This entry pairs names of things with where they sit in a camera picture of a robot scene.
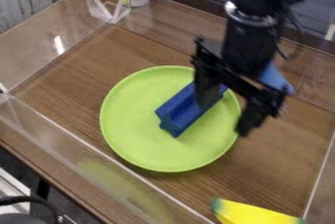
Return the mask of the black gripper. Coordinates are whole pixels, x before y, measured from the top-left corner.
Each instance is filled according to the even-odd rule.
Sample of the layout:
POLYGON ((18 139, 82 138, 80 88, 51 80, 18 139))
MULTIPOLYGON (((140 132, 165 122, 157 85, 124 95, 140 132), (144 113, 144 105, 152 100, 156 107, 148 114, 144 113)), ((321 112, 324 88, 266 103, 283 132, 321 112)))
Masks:
POLYGON ((196 39, 192 63, 198 105, 206 109, 216 104, 223 85, 236 91, 248 101, 236 126, 243 137, 279 114, 290 93, 290 83, 273 65, 282 28, 282 20, 269 26, 228 20, 223 44, 204 37, 196 39))

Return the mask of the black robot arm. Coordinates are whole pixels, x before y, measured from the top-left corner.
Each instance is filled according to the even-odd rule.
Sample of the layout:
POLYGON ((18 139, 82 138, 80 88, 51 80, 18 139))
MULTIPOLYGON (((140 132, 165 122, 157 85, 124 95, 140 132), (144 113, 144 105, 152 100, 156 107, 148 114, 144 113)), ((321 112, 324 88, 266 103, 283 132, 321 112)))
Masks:
POLYGON ((282 54, 281 37, 286 22, 294 22, 291 6, 305 0, 230 0, 228 24, 218 50, 204 38, 196 40, 192 63, 196 68, 196 102, 207 108, 227 86, 247 99, 236 132, 247 136, 269 117, 279 115, 286 98, 295 92, 274 64, 282 54))

